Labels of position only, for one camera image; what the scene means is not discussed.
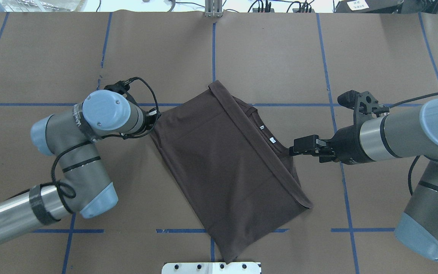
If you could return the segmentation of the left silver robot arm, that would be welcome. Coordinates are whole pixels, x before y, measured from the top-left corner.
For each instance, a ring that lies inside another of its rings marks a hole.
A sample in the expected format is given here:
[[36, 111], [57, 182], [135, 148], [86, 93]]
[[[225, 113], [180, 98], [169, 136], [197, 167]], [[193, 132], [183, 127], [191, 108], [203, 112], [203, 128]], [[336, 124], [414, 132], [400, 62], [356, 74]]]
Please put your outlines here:
[[159, 116], [158, 104], [144, 111], [125, 95], [101, 89], [71, 110], [35, 123], [33, 145], [55, 156], [51, 179], [0, 203], [0, 244], [74, 213], [93, 218], [113, 208], [118, 197], [96, 143], [144, 137]]

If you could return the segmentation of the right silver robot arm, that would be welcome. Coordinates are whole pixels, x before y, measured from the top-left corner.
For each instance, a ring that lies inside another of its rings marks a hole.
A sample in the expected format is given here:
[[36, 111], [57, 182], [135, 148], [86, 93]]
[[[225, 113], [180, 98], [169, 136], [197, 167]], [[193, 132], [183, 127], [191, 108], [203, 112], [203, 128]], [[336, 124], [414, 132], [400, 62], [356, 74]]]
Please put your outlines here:
[[394, 235], [413, 252], [438, 262], [438, 93], [433, 96], [420, 106], [392, 113], [370, 92], [345, 92], [338, 103], [353, 111], [353, 125], [330, 139], [294, 139], [290, 155], [348, 165], [414, 158], [407, 175], [411, 198]]

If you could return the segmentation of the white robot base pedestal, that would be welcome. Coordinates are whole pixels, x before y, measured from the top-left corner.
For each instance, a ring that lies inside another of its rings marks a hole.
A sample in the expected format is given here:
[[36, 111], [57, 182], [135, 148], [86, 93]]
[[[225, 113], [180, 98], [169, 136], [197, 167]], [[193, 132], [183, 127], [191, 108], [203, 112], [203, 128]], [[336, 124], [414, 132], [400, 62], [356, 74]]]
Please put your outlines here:
[[189, 262], [166, 263], [162, 274], [262, 274], [259, 262]]

